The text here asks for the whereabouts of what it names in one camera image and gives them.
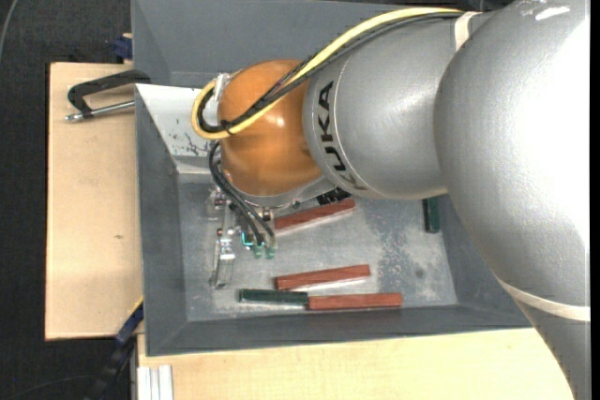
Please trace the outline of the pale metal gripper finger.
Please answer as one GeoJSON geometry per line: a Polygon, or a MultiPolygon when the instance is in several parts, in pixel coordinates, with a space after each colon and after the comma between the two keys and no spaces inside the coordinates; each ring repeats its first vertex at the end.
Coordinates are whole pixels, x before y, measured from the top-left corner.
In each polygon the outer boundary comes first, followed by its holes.
{"type": "Polygon", "coordinates": [[[235,253],[232,243],[222,243],[217,258],[217,285],[219,287],[226,287],[231,282],[234,262],[235,253]]]}
{"type": "Polygon", "coordinates": [[[209,286],[212,289],[221,289],[219,280],[219,262],[220,262],[221,246],[220,240],[216,240],[212,255],[212,272],[209,277],[209,286]]]}

